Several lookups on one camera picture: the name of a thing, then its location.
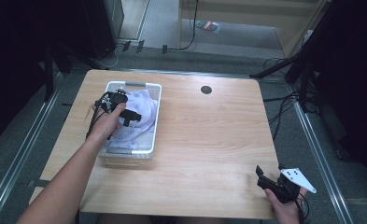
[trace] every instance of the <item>gray floor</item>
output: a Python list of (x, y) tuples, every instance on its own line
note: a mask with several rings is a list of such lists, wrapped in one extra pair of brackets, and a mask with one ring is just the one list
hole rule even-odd
[[(162, 13), (157, 13), (154, 10), (155, 8), (173, 7), (174, 4), (163, 3), (162, 0), (151, 0), (150, 2), (147, 23), (141, 36), (141, 39), (146, 40), (145, 46), (147, 47), (160, 48), (163, 44), (174, 46), (176, 43), (176, 32), (172, 32), (176, 21), (174, 19), (160, 20), (160, 16), (166, 15), (161, 15)], [(231, 40), (230, 36), (223, 37), (222, 32), (225, 30), (232, 34), (234, 31), (229, 29), (233, 27), (238, 29), (236, 34), (247, 32), (246, 28), (254, 28), (250, 33), (255, 35), (251, 37), (248, 37), (247, 34), (237, 35), (234, 38), (240, 39), (241, 37), (244, 41), (236, 40), (233, 41), (234, 44), (231, 44), (232, 42), (229, 42)], [(283, 54), (277, 47), (275, 37), (273, 37), (273, 33), (269, 28), (246, 28), (222, 23), (219, 34), (204, 31), (201, 35), (198, 32), (195, 41), (197, 47), (186, 52), (170, 51), (167, 54), (161, 54), (161, 51), (156, 49), (147, 49), (142, 53), (135, 53), (135, 48), (131, 48), (126, 52), (119, 50), (117, 51), (119, 61), (112, 69), (162, 70), (169, 71), (171, 74), (174, 71), (182, 73), (201, 72), (209, 76), (248, 78), (249, 74), (256, 74), (263, 70), (265, 59), (280, 58)], [(187, 32), (183, 40), (188, 41), (191, 31), (189, 29), (185, 30)], [(218, 51), (224, 48), (225, 50), (222, 53)], [(113, 55), (103, 60), (103, 63), (113, 62), (115, 62)], [(64, 125), (64, 118), (68, 114), (69, 106), (63, 104), (73, 103), (82, 79), (89, 70), (89, 67), (82, 63), (76, 61), (73, 61), (73, 63), (75, 65), (74, 70), (70, 75), (64, 76), (61, 92), (56, 99), (56, 103), (49, 113), (43, 129), (35, 141), (29, 159), (23, 166), (17, 182), (0, 212), (0, 223), (14, 223), (25, 209), (33, 192), (33, 189), (26, 187), (26, 184), (29, 180), (40, 177), (59, 131)], [(274, 76), (261, 80), (261, 93), (264, 99), (287, 95), (289, 86), (283, 81), (283, 74), (278, 72)], [(0, 181), (35, 120), (36, 113), (42, 106), (43, 96), (44, 89), (32, 98), (0, 138)], [(280, 102), (265, 104), (268, 118), (277, 113), (279, 105)], [(367, 169), (360, 163), (347, 163), (338, 160), (334, 152), (333, 142), (321, 118), (316, 114), (308, 114), (307, 117), (311, 120), (312, 129), (315, 131), (321, 145), (322, 153), (332, 170), (337, 185), (340, 187), (354, 222), (367, 223)], [(336, 215), (324, 176), (319, 171), (319, 166), (303, 131), (302, 123), (294, 109), (287, 111), (282, 116), (280, 131), (275, 140), (275, 149), (281, 163), (289, 167), (300, 167), (318, 189), (317, 194), (308, 195), (311, 223), (339, 223), (340, 220)], [(82, 223), (94, 223), (96, 220), (96, 214), (81, 215)], [(247, 224), (259, 223), (259, 221), (231, 219), (230, 223)]]

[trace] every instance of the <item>white box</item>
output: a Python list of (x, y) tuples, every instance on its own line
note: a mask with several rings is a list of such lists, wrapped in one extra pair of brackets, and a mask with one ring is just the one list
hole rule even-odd
[(111, 81), (107, 83), (106, 91), (117, 92), (118, 89), (123, 89), (127, 92), (139, 91), (147, 89), (152, 100), (158, 101), (157, 103), (157, 114), (154, 121), (154, 130), (147, 130), (141, 133), (135, 138), (138, 143), (138, 149), (126, 149), (122, 148), (115, 151), (119, 153), (109, 153), (106, 147), (102, 147), (98, 153), (98, 157), (101, 159), (113, 159), (113, 158), (131, 158), (131, 159), (152, 159), (154, 143), (156, 139), (157, 123), (160, 111), (160, 100), (162, 93), (162, 86), (154, 83), (144, 82), (125, 82), (125, 81)]

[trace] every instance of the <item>human arm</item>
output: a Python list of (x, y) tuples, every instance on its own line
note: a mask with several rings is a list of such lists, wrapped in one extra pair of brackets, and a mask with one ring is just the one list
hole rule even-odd
[(99, 149), (116, 129), (125, 104), (99, 115), (86, 141), (24, 211), (17, 223), (71, 223), (84, 195)]
[[(270, 189), (265, 189), (264, 192), (268, 200), (270, 201), (271, 206), (273, 206), (273, 211), (275, 213), (278, 224), (300, 223), (300, 211), (297, 207), (296, 202), (281, 203)], [(298, 198), (299, 204), (303, 200), (303, 197), (305, 197), (306, 192), (306, 189), (300, 189), (300, 194)]]

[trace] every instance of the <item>black curtain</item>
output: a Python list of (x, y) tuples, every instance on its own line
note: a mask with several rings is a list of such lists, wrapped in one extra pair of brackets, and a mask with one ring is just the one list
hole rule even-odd
[(0, 135), (45, 82), (40, 2), (0, 1)]
[(340, 146), (367, 166), (367, 0), (341, 2), (313, 52), (316, 84), (346, 129)]

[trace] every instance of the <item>tripod leg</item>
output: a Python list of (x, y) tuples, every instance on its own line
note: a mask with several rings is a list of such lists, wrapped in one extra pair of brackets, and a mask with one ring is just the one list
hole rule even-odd
[(294, 63), (287, 74), (285, 75), (285, 81), (287, 83), (295, 83), (297, 78), (299, 78), (300, 74), (303, 71), (303, 66), (299, 63)]
[(54, 60), (55, 64), (57, 65), (60, 72), (70, 74), (72, 70), (72, 64), (70, 63), (69, 59), (66, 57), (66, 54), (63, 50), (58, 46), (55, 41), (51, 41), (51, 56)]
[(255, 75), (249, 75), (250, 77), (254, 77), (254, 78), (263, 78), (263, 77), (266, 77), (268, 75), (271, 75), (273, 74), (274, 72), (288, 66), (289, 64), (291, 64), (291, 60), (292, 59), (285, 59), (282, 63), (278, 63), (274, 66), (272, 66), (271, 68), (263, 71), (263, 72), (260, 72), (258, 74), (255, 74)]
[(77, 59), (81, 60), (82, 62), (86, 63), (92, 69), (101, 69), (99, 64), (92, 62), (91, 60), (89, 60), (86, 57), (84, 57), (83, 55), (75, 52), (73, 49), (69, 48), (68, 46), (66, 46), (64, 44), (61, 44), (61, 43), (58, 43), (58, 45), (63, 51), (65, 51), (66, 53), (76, 57)]
[(306, 94), (307, 94), (307, 89), (308, 89), (308, 79), (311, 77), (313, 72), (314, 72), (314, 68), (313, 68), (312, 62), (311, 61), (305, 62), (305, 67), (303, 70), (303, 77), (302, 77), (302, 85), (300, 87), (300, 92), (299, 92), (299, 104), (304, 113), (307, 112), (305, 104), (306, 104)]
[(49, 97), (54, 92), (54, 74), (52, 72), (52, 58), (51, 58), (51, 49), (49, 45), (46, 47), (46, 57), (44, 60), (44, 67), (46, 70), (46, 97), (44, 98), (44, 102), (49, 100)]

